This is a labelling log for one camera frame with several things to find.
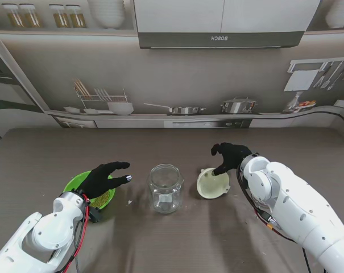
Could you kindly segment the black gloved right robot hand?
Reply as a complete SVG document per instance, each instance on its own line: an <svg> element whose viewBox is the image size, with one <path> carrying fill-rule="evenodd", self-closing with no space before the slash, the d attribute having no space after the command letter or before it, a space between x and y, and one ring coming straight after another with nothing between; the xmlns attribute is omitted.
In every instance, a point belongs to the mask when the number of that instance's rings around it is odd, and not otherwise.
<svg viewBox="0 0 344 273"><path fill-rule="evenodd" d="M221 154L223 157L222 164L213 170L215 176L224 174L231 169L237 169L245 157L252 154L251 150L244 145L231 143L215 144L211 148L211 155Z"/></svg>

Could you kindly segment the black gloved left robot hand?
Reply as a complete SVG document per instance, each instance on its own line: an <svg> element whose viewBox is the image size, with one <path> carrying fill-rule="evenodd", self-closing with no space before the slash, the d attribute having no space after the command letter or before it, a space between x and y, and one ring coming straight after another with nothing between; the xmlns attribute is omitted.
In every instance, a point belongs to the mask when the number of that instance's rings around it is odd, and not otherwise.
<svg viewBox="0 0 344 273"><path fill-rule="evenodd" d="M116 170L127 169L130 167L128 162L111 162L101 164L93 169L86 179L79 185L78 190L82 191L88 199L100 197L105 192L115 189L132 180L131 175L109 179L109 175Z"/></svg>

